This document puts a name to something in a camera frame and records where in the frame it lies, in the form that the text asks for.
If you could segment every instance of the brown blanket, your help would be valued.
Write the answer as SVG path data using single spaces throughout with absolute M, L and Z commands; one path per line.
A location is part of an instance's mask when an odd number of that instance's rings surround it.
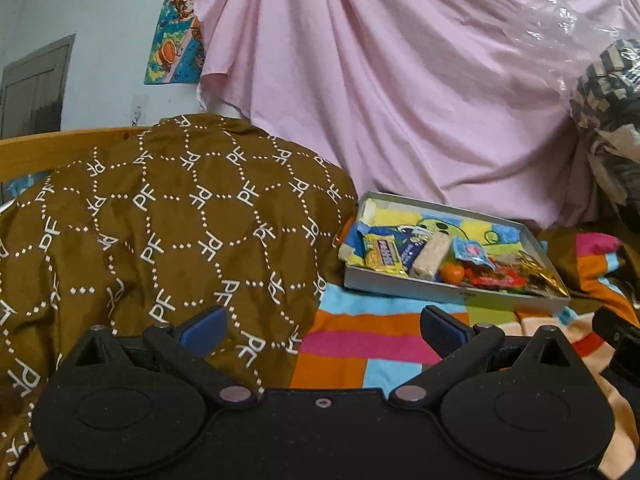
M 228 311 L 209 361 L 248 386 L 289 386 L 356 203 L 315 153 L 219 116 L 165 120 L 28 190 L 0 219 L 0 479 L 44 464 L 38 394 L 94 324 L 139 334 Z

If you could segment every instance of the wooden bed rail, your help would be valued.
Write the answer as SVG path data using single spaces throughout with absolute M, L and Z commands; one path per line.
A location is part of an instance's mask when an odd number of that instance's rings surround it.
M 142 126 L 69 130 L 0 140 L 0 182 L 66 166 L 91 156 L 94 146 L 103 148 L 124 142 L 143 130 Z

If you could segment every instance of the anime poster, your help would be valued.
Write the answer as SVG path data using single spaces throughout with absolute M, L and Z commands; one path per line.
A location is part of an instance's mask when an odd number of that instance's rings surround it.
M 145 85 L 197 83 L 204 65 L 200 22 L 193 12 L 198 0 L 164 0 Z

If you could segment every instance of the gray door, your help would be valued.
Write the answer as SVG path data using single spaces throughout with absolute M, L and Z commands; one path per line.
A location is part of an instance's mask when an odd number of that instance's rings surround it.
M 5 67 L 0 88 L 0 139 L 60 129 L 74 38 L 51 43 Z M 4 183 L 1 189 L 4 202 L 8 198 Z

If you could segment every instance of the pink curtain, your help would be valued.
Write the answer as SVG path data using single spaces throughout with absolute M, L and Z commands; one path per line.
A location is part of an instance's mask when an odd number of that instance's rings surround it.
M 200 0 L 201 91 L 383 190 L 546 228 L 594 186 L 545 60 L 504 23 L 545 0 Z M 565 0 L 638 30 L 634 0 Z

